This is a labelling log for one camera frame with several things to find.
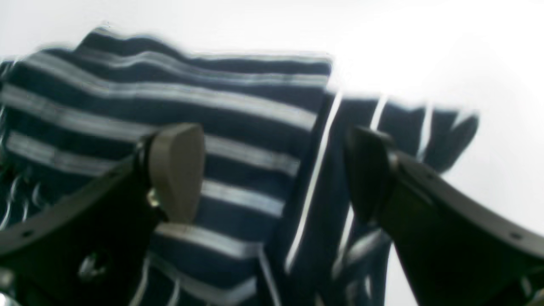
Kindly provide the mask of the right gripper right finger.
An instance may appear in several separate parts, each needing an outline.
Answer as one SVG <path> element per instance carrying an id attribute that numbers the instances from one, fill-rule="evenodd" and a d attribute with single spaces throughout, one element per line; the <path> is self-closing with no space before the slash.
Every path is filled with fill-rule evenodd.
<path id="1" fill-rule="evenodd" d="M 464 195 L 381 132 L 344 145 L 355 216 L 386 234 L 420 306 L 542 306 L 543 236 Z"/>

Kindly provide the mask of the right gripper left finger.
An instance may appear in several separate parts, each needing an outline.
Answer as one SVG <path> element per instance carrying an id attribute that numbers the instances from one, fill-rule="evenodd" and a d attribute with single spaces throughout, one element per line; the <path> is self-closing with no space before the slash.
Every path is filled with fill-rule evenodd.
<path id="1" fill-rule="evenodd" d="M 161 128 L 84 188 L 8 226 L 17 178 L 1 223 L 2 306 L 137 304 L 155 228 L 196 215 L 204 138 L 196 123 Z"/>

